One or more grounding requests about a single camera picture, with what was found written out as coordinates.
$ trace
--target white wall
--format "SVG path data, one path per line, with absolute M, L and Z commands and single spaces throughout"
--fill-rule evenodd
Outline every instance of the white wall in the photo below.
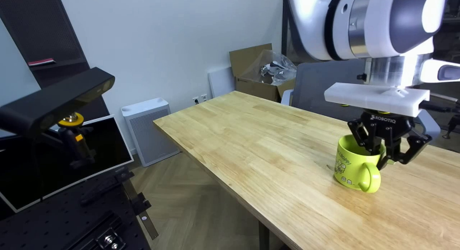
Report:
M 0 20 L 0 106 L 39 89 L 18 47 Z M 0 137 L 10 134 L 0 130 Z
M 162 97 L 175 112 L 211 95 L 207 72 L 228 52 L 271 42 L 281 51 L 282 0 L 62 0 L 91 67 L 115 76 L 104 94 L 134 148 L 120 107 Z

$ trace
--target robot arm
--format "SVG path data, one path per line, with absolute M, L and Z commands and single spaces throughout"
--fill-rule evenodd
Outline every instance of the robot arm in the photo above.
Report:
M 413 160 L 432 137 L 414 128 L 417 117 L 430 118 L 420 114 L 430 108 L 430 91 L 411 87 L 460 81 L 459 64 L 432 59 L 447 0 L 286 1 L 293 44 L 306 62 L 366 58 L 363 85 L 336 83 L 325 92 L 327 101 L 364 109 L 348 122 L 358 144 L 378 154 L 385 142 L 379 169 Z M 401 152 L 408 133 L 410 148 Z

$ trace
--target mug print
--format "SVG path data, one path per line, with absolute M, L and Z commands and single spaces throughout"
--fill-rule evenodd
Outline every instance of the mug print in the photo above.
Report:
M 346 169 L 346 166 L 344 163 L 342 163 L 342 161 L 337 160 L 335 162 L 335 172 L 336 173 L 344 173 L 345 169 Z

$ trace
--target screw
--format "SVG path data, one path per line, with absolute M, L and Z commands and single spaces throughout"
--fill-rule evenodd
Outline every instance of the screw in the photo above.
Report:
M 113 242 L 113 237 L 112 236 L 107 236 L 104 239 L 105 243 L 110 244 Z

